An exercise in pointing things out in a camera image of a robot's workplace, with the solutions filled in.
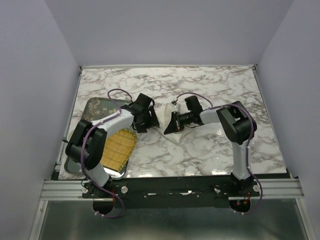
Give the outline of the cream cloth napkin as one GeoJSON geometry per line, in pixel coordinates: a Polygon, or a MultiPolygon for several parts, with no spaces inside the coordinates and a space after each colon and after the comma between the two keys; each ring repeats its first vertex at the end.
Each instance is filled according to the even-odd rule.
{"type": "MultiPolygon", "coordinates": [[[[163,103],[161,106],[156,108],[155,113],[159,121],[159,127],[156,127],[155,129],[173,144],[181,145],[184,141],[185,135],[188,135],[193,127],[197,126],[197,124],[191,123],[189,125],[186,125],[182,131],[171,134],[164,134],[164,131],[171,120],[171,114],[173,112],[170,103],[171,102],[163,103]]],[[[187,111],[187,106],[185,104],[180,104],[180,114],[186,113],[187,111]]]]}

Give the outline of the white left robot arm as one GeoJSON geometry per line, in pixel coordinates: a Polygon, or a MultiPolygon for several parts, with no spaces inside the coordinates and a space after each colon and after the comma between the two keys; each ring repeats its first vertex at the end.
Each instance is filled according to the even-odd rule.
{"type": "Polygon", "coordinates": [[[141,93],[130,104],[120,106],[118,110],[95,121],[80,120],[65,148],[65,154],[79,163],[85,177],[93,184],[93,191],[101,198],[111,191],[108,183],[110,175],[101,164],[106,140],[116,132],[133,127],[137,133],[146,133],[148,129],[159,127],[155,113],[155,101],[141,93]]]}

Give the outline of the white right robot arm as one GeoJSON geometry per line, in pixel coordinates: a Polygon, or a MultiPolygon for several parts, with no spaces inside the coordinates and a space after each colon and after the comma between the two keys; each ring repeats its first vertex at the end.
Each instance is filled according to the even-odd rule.
{"type": "Polygon", "coordinates": [[[230,191],[236,196],[243,195],[253,182],[249,164],[249,146],[257,130],[256,121],[240,101],[212,106],[206,110],[203,109],[196,95],[187,97],[184,101],[188,112],[172,111],[164,134],[181,132],[189,124],[196,124],[199,127],[221,123],[226,137],[232,143],[233,169],[230,191]]]}

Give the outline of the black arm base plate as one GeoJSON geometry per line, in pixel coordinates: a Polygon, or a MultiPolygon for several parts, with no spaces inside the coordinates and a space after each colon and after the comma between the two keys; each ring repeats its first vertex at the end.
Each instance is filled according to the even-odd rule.
{"type": "Polygon", "coordinates": [[[140,208],[228,208],[230,202],[259,197],[253,180],[244,188],[234,185],[231,175],[122,178],[107,184],[120,197],[116,207],[140,208]]]}

